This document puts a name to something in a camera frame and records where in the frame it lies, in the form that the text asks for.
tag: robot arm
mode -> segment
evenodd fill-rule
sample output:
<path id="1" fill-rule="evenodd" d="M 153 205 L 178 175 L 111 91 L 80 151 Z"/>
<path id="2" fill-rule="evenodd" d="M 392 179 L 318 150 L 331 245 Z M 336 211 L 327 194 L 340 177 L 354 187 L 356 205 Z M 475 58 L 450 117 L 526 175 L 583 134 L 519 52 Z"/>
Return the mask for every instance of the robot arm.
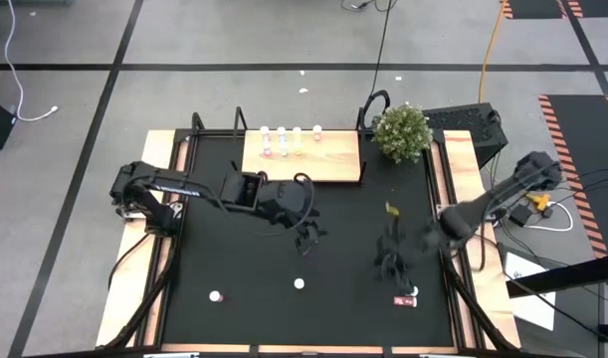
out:
<path id="1" fill-rule="evenodd" d="M 159 203 L 151 190 L 204 199 L 227 215 L 245 213 L 271 224 L 282 224 L 287 230 L 298 232 L 296 245 L 303 254 L 316 244 L 319 235 L 324 234 L 310 219 L 318 216 L 318 212 L 312 207 L 314 189 L 305 174 L 297 174 L 293 181 L 269 182 L 263 172 L 230 172 L 224 178 L 218 196 L 208 186 L 192 180 L 188 173 L 156 168 L 141 161 L 123 165 L 109 192 L 118 214 L 124 218 L 127 213 L 140 212 L 146 219 L 146 233 L 174 236 L 178 229 L 177 215 L 173 208 Z"/>

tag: potted plant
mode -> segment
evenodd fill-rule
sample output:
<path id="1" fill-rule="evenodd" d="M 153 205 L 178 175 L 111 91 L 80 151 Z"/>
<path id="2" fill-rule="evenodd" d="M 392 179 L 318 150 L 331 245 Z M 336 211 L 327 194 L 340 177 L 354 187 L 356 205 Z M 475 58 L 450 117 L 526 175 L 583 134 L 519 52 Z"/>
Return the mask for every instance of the potted plant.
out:
<path id="1" fill-rule="evenodd" d="M 372 119 L 373 141 L 379 143 L 381 152 L 398 164 L 403 159 L 416 163 L 424 149 L 430 148 L 432 129 L 429 118 L 419 107 L 407 102 L 392 107 Z"/>

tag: yellow object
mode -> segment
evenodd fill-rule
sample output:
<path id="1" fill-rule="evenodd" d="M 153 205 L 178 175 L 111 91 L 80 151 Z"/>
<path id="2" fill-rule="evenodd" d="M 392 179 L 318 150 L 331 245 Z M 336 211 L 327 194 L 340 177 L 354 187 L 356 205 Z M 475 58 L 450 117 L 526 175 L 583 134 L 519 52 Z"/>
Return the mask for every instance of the yellow object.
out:
<path id="1" fill-rule="evenodd" d="M 390 214 L 391 216 L 399 216 L 399 210 L 396 209 L 395 207 L 391 206 L 390 203 L 385 202 L 385 211 Z"/>
<path id="2" fill-rule="evenodd" d="M 487 67 L 487 62 L 490 60 L 490 52 L 492 51 L 492 47 L 494 46 L 494 38 L 496 37 L 496 33 L 499 30 L 499 26 L 501 25 L 501 20 L 503 19 L 503 10 L 505 9 L 505 5 L 507 4 L 507 0 L 503 0 L 501 5 L 501 10 L 499 11 L 499 17 L 496 19 L 496 23 L 494 24 L 494 30 L 492 31 L 492 37 L 490 38 L 490 44 L 487 46 L 487 51 L 485 52 L 485 59 L 483 60 L 483 70 L 481 71 L 481 82 L 479 83 L 479 103 L 483 102 L 483 85 L 485 84 L 485 68 Z"/>
<path id="3" fill-rule="evenodd" d="M 535 204 L 535 210 L 537 210 L 539 212 L 544 211 L 544 209 L 546 209 L 547 205 L 549 204 L 549 200 L 551 200 L 551 196 L 549 194 L 543 194 L 543 195 L 527 194 L 526 197 L 533 204 Z"/>

